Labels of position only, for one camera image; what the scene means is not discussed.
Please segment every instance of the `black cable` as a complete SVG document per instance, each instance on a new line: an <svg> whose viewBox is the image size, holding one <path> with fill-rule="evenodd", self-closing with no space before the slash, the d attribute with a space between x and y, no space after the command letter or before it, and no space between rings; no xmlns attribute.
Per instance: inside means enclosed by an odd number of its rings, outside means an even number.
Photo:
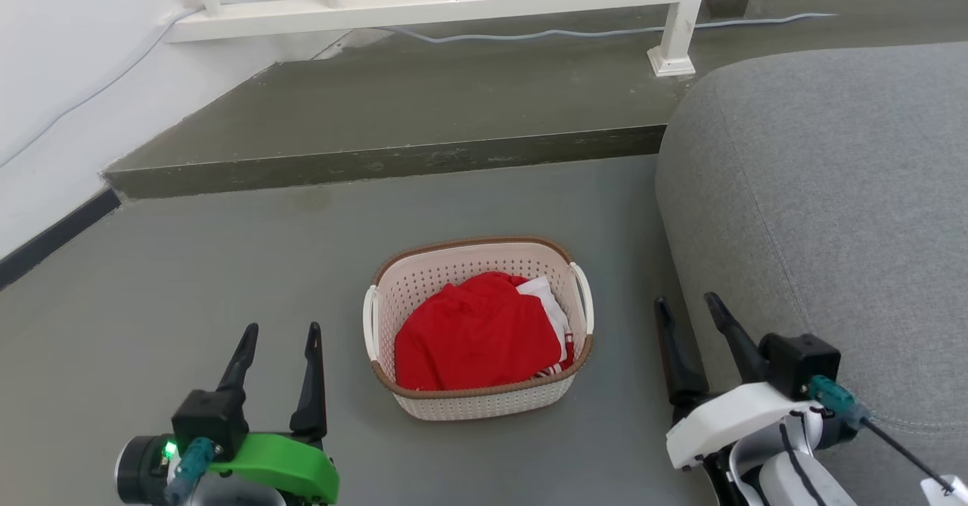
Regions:
<svg viewBox="0 0 968 506"><path fill-rule="evenodd" d="M895 450L898 451L899 454L904 455L904 457L907 460L909 460L910 462L913 462L915 466L917 466L917 468L920 468L920 471L926 473L927 475L930 476L931 479L941 484L941 489L944 489L948 495L954 492L954 487L950 483L946 482L944 478L941 478L941 476L938 475L937 472L935 472L934 470L931 470L929 465L924 464L919 458L915 457L915 455L910 451L908 451L907 448L900 445L898 443L898 440L893 439L891 436L889 436L888 433L885 433L884 430L881 430L881 427L878 427L876 426L876 424L871 423L871 420L867 419L867 417L861 418L861 424L863 424L865 427L870 429L872 433L877 434L878 437L881 438L881 440L888 442L889 446L895 448Z"/></svg>
<svg viewBox="0 0 968 506"><path fill-rule="evenodd" d="M787 454L790 456L790 464L793 465L793 469L796 472L796 475L798 475L799 479L803 482L803 486L806 488L806 492L808 492L809 495L812 496L814 500L816 500L817 506L827 506L827 504L823 500L823 497L820 497L820 493L817 492L817 488L813 486L813 482L810 481L810 478L808 478L808 476L806 476L806 472L803 471L803 467L799 465L799 460L798 458L796 458L796 455L793 452L792 445L790 445L790 437L786 433L785 423L780 423L780 438L783 439L783 448L787 450Z"/></svg>
<svg viewBox="0 0 968 506"><path fill-rule="evenodd" d="M809 446L810 438L806 436L806 414L803 413L802 411L792 410L790 412L790 415L794 417L799 417L799 429L803 431L803 442L805 442L805 444Z"/></svg>

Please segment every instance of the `gray wire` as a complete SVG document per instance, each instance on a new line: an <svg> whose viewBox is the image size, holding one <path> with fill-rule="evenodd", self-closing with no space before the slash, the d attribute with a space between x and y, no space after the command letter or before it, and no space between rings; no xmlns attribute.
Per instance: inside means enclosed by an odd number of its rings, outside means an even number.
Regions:
<svg viewBox="0 0 968 506"><path fill-rule="evenodd" d="M761 23L789 23L789 21L801 20L801 19L815 19L816 17L835 17L836 14L828 13L802 13L794 14L792 17L785 17L785 19L758 19L758 20L724 20L724 21L709 21L708 23L698 23L696 24L696 29L705 27L726 27L726 26L756 26L756 24ZM662 26L654 27L638 27L635 29L615 29L612 31L599 31L598 33L584 33L584 31L569 31L567 29L548 29L541 31L541 33L529 33L525 35L454 35L451 37L426 37L426 35L421 35L419 33L414 33L409 29L402 28L400 26L383 26L377 27L376 29L382 29L384 31L392 31L392 33L400 33L402 35L408 35L409 37L414 37L421 41L426 41L427 43L442 44L442 43L453 43L455 41L470 41L470 40L480 40L480 41L523 41L526 39L537 39L538 37L546 37L548 35L567 35L569 37L580 37L580 38L592 38L592 37L612 37L615 35L634 35L636 33L657 33L658 31L663 31L665 28Z"/></svg>
<svg viewBox="0 0 968 506"><path fill-rule="evenodd" d="M135 65L140 64L141 61L142 61L142 59L145 59L145 57L147 57L149 54L151 54L151 51L154 51L155 50L155 47L160 42L162 42L162 38L165 38L165 34L169 32L169 29L172 28L172 26L174 26L174 23L176 23L176 21L182 20L182 19L184 19L184 17L191 16L191 14L197 13L199 10L200 9L191 9L189 11L185 11L184 13L177 14L175 17L172 17L171 20L166 21L165 26L162 28L162 31L160 31L160 33L158 34L158 38L156 38L155 41L151 45L149 45L149 47L147 47L138 56L138 58L135 59L135 61L133 61L130 64L128 64L123 70L121 70L121 73L119 73L118 75L114 76L114 78L111 79L106 85L103 85L100 88L98 88L96 92L92 93L92 95L89 95L89 96L85 97L84 99L80 100L79 102L73 104L72 106L67 107L67 109L63 110L63 112L61 112L57 116L53 117L52 120L49 120L48 123L46 123L44 125L44 127L42 127L38 131L35 131L33 136L28 137L28 138L25 138L25 140L23 141L23 143L18 144L18 145L15 145L14 146L15 150L13 152L11 152L11 154L9 155L9 157L4 158L3 161L0 162L0 168L3 168L7 164L9 164L11 161L14 160L14 158L19 157L20 154L21 154L21 152L26 151L27 148L30 147L31 144L34 144L35 141L39 140L39 138L41 138L42 136L44 136L45 133L48 133L48 130L51 129L54 126L54 124L57 123L58 120L63 119L64 116L66 116L68 113L72 112L72 110L77 109L77 107L80 107L80 106L84 105L85 103L89 102L90 100L96 98L98 95L101 94L101 92L104 92L104 90L107 90L108 88L110 88L111 85L113 85L115 82L118 82L119 79L122 78L122 76L127 75L128 72L131 71L131 69L135 69Z"/></svg>

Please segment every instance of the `white cloth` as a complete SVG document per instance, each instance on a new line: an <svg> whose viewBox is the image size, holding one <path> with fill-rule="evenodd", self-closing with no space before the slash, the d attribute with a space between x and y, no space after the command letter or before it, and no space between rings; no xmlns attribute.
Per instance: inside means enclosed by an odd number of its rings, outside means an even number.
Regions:
<svg viewBox="0 0 968 506"><path fill-rule="evenodd" d="M561 310L561 306L557 305L557 300L554 299L548 278L542 275L541 278L522 283L518 285L518 292L523 293L523 295L537 296L541 300L541 306L544 307L545 313L548 314L548 321L554 329L554 336L557 336L557 341L561 344L561 358L559 362L564 362L568 357L566 348L564 348L564 342L566 342L566 335L571 334L571 327L568 326L568 317Z"/></svg>

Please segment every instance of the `white robot part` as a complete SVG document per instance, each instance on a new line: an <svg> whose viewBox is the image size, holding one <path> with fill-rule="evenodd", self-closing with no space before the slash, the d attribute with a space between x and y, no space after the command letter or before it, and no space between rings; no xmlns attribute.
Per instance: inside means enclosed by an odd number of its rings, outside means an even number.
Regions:
<svg viewBox="0 0 968 506"><path fill-rule="evenodd" d="M786 424L790 445L795 451L812 458L813 448L820 443L820 437L823 434L822 418L819 414L809 411L803 414L802 420L788 415L736 441L729 455L730 478L733 479L749 506L764 506L763 498L756 489L741 478L747 471L765 464L775 455L786 454L786 448L780 437L780 423Z"/></svg>
<svg viewBox="0 0 968 506"><path fill-rule="evenodd" d="M796 458L799 470L803 472L806 479L809 479L814 491L823 500L823 504L857 506L857 502L847 495L830 472L827 472L816 458L802 451L774 455L763 464L759 482L765 502L770 506L813 506L820 503L803 485L798 475L798 468L794 468L793 458Z"/></svg>
<svg viewBox="0 0 968 506"><path fill-rule="evenodd" d="M706 455L777 423L791 411L820 408L813 400L791 400L768 383L747 383L709 400L666 434L674 468L702 464Z"/></svg>
<svg viewBox="0 0 968 506"><path fill-rule="evenodd" d="M920 482L920 489L927 497L929 506L968 506L968 488L957 476L941 476L946 482L951 482L954 492L948 495L938 482L927 478Z"/></svg>

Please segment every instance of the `brown basket rim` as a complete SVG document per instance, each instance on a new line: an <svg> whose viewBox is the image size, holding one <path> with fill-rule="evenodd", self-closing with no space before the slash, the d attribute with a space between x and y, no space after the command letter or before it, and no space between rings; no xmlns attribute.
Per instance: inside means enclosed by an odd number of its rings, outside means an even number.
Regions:
<svg viewBox="0 0 968 506"><path fill-rule="evenodd" d="M488 245L488 244L539 244L544 245L544 247L549 247L557 254L571 264L574 262L571 259L571 255L568 251L564 250L559 244L554 243L554 241L547 240L545 237L533 237L533 236L491 236L491 237L469 237L466 240L457 241L445 241L442 244L430 244L424 245L424 247L416 247L413 250L406 250L399 252L387 260L377 271L377 275L374 276L373 285L380 284L380 279L383 279L383 275L386 274L387 269L390 269L391 265L400 262L404 258L411 257L413 255L429 253L439 250L452 250L456 247L471 247L471 245Z"/></svg>
<svg viewBox="0 0 968 506"><path fill-rule="evenodd" d="M578 372L578 368L583 367L585 362L588 361L588 356L591 354L591 347L594 344L594 334L588 334L585 337L585 345L582 348L581 355L578 355L578 360L575 364L571 365L570 368L566 369L561 373L556 373L554 375L546 375L537 379L528 379L528 381L521 381L518 383L510 383L508 385L499 386L484 386L481 389L462 389L460 391L411 391L410 389L404 389L402 386L397 385L383 371L383 367L380 367L379 361L371 361L370 366L373 368L373 372L376 373L377 379L380 380L383 386L394 395L402 396L405 399L413 400L442 400L442 399L469 399L474 396L491 396L491 395L504 395L504 393L514 393L517 391L525 391L526 389L533 389L536 386L550 385L552 383L557 383L563 381L564 379L570 378L572 375Z"/></svg>

